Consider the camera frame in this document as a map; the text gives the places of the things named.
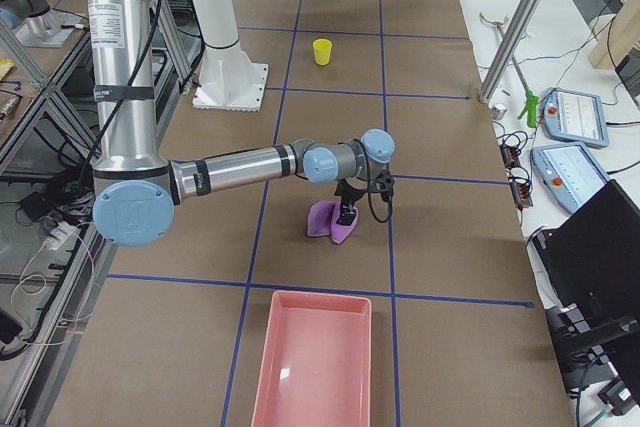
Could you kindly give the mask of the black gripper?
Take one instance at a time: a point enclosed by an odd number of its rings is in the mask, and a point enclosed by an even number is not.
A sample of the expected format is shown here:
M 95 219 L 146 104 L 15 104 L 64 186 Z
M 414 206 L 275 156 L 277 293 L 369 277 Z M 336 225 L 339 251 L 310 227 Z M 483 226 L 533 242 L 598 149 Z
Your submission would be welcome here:
M 347 179 L 337 181 L 334 195 L 338 197 L 340 201 L 337 219 L 338 225 L 349 226 L 350 216 L 352 221 L 358 218 L 358 208 L 355 204 L 367 193 L 367 187 L 354 187 Z

